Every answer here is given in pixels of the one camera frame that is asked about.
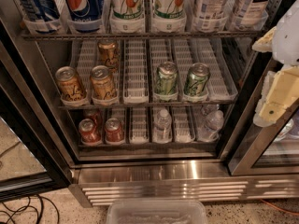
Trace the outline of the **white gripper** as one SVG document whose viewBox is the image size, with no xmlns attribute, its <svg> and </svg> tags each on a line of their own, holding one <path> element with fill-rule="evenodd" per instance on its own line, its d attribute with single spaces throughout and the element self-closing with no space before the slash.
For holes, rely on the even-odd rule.
<svg viewBox="0 0 299 224">
<path fill-rule="evenodd" d="M 252 49 L 261 53 L 272 51 L 276 61 L 287 64 L 278 72 L 269 71 L 263 81 L 253 123 L 268 127 L 299 99 L 299 0 L 282 16 L 277 27 L 254 42 Z"/>
</svg>

